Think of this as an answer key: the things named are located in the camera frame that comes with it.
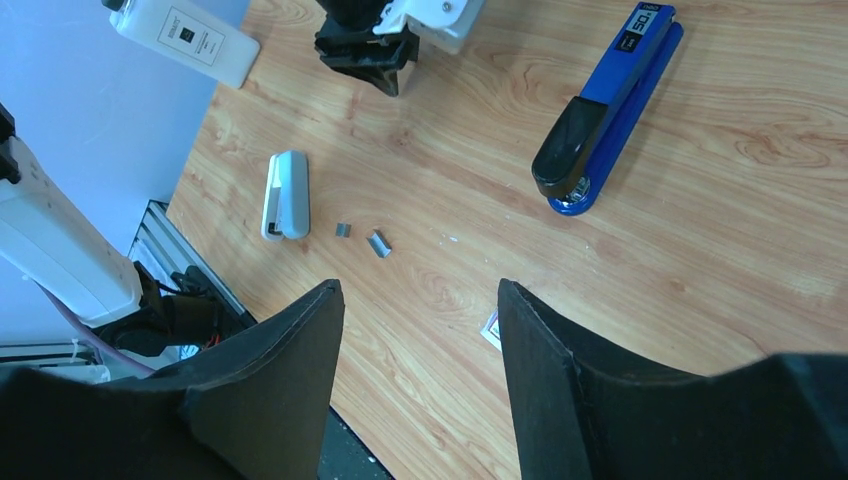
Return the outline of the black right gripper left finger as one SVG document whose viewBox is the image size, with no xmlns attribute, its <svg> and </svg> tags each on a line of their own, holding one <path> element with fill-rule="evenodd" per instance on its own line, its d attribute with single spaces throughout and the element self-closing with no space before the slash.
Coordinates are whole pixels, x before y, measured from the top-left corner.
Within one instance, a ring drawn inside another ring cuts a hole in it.
<svg viewBox="0 0 848 480">
<path fill-rule="evenodd" d="M 328 279 L 150 376 L 1 372 L 5 479 L 313 479 L 344 325 Z"/>
</svg>

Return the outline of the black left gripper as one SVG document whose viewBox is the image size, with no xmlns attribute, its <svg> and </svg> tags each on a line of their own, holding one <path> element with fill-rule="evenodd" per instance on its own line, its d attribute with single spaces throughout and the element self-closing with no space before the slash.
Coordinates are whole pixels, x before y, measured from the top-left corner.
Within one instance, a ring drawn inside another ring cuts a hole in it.
<svg viewBox="0 0 848 480">
<path fill-rule="evenodd" d="M 387 0 L 318 0 L 325 20 L 315 34 L 320 60 L 331 70 L 373 85 L 383 94 L 400 93 L 398 74 L 418 60 L 420 37 L 403 27 L 375 34 Z"/>
</svg>

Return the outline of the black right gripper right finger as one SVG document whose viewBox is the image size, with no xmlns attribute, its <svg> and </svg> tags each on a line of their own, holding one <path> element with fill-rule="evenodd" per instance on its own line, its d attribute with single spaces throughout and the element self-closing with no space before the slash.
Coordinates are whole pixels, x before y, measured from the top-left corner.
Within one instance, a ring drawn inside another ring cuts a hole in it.
<svg viewBox="0 0 848 480">
<path fill-rule="evenodd" d="M 778 353 L 713 376 L 641 356 L 498 287 L 525 479 L 843 479 L 847 358 Z"/>
</svg>

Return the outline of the light blue white stapler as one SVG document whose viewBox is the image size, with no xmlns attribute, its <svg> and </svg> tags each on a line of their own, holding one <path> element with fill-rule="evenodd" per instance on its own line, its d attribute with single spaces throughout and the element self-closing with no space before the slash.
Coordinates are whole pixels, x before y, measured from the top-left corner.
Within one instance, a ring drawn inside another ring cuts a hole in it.
<svg viewBox="0 0 848 480">
<path fill-rule="evenodd" d="M 297 240 L 309 234 L 309 186 L 305 153 L 289 150 L 270 157 L 260 226 L 265 240 Z"/>
</svg>

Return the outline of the blue black stapler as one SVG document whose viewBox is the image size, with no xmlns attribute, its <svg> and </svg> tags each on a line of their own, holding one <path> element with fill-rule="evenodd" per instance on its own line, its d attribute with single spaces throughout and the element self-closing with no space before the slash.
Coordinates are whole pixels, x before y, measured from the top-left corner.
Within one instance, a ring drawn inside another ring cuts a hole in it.
<svg viewBox="0 0 848 480">
<path fill-rule="evenodd" d="M 596 201 L 683 38 L 675 16 L 639 2 L 547 134 L 531 174 L 554 211 L 576 216 Z"/>
</svg>

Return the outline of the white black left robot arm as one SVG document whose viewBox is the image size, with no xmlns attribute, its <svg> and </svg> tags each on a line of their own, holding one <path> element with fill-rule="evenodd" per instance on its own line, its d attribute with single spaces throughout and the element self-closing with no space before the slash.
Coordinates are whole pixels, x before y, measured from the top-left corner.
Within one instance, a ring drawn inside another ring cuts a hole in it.
<svg viewBox="0 0 848 480">
<path fill-rule="evenodd" d="M 241 87 L 259 42 L 191 1 L 106 1 L 115 30 L 168 58 Z M 205 292 L 169 290 L 119 254 L 40 168 L 1 112 L 1 254 L 66 307 L 104 347 L 158 356 L 242 331 Z"/>
</svg>

